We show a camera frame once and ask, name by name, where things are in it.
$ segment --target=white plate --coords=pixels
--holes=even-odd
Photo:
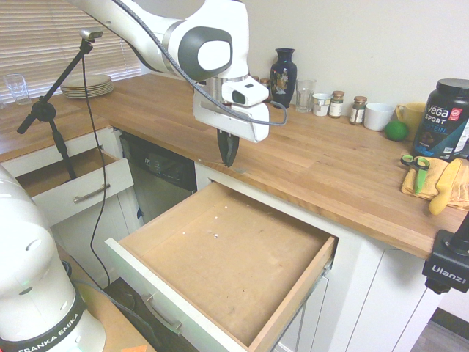
[[[100,87],[109,87],[109,86],[113,86],[114,83],[112,81],[108,81],[106,83],[103,83],[103,84],[96,84],[94,86],[89,86],[87,85],[86,88],[88,89],[96,89],[96,88],[100,88]],[[84,90],[84,87],[78,87],[78,88],[70,88],[70,87],[64,87],[64,86],[61,86],[61,89],[63,90],[70,90],[70,91],[83,91]]]
[[[94,93],[94,92],[102,92],[103,90],[110,90],[110,89],[114,89],[114,86],[100,87],[100,88],[96,88],[96,89],[88,89],[88,94],[91,94],[91,93]],[[84,90],[66,90],[66,89],[63,89],[62,92],[64,94],[65,93],[68,93],[68,94],[85,94]]]
[[[108,89],[104,89],[104,90],[100,90],[98,92],[89,92],[88,93],[88,97],[89,98],[93,98],[93,97],[97,97],[99,95],[104,95],[104,94],[107,94],[107,93],[110,93],[114,90],[114,87],[110,87]],[[85,93],[84,92],[75,92],[75,93],[69,93],[69,92],[64,92],[64,95],[68,98],[75,98],[75,99],[83,99],[83,98],[86,98],[85,96]]]
[[[105,84],[111,81],[111,77],[107,75],[90,75],[86,77],[86,85],[88,87],[98,86],[100,84]],[[69,77],[67,78],[60,87],[65,88],[84,88],[83,77]]]

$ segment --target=window blind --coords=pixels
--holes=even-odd
[[[139,75],[139,59],[128,44],[66,1],[0,0],[2,100],[13,101],[3,82],[10,73],[25,77],[32,98],[44,95],[78,53],[80,29],[96,26],[103,28],[103,37],[85,56],[86,74],[106,74],[113,81]],[[78,63],[70,76],[81,72]]]

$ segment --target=yellow cloth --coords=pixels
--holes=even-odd
[[[412,167],[410,167],[409,172],[402,183],[402,193],[412,194],[413,196],[424,199],[433,199],[437,196],[438,190],[435,186],[444,169],[448,166],[448,163],[436,158],[425,159],[430,162],[430,168],[420,193],[415,194],[413,190],[416,182],[417,171]],[[448,206],[469,210],[469,166],[467,166],[465,162],[463,162],[461,169],[459,169],[459,172],[457,173],[456,180],[453,184],[453,193],[449,199]]]

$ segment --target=drawer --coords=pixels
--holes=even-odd
[[[103,152],[106,164],[106,198],[133,186],[127,159]],[[97,148],[71,158],[77,178],[70,180],[64,161],[16,177],[49,226],[80,213],[103,199],[103,169]]]
[[[201,352],[270,351],[335,242],[217,183],[106,241],[121,277]]]

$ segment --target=white mug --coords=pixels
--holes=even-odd
[[[382,131],[391,121],[394,107],[382,103],[370,103],[366,105],[365,122],[366,128],[373,131]]]
[[[328,114],[330,99],[332,94],[316,93],[313,94],[313,114],[316,116],[325,116]]]

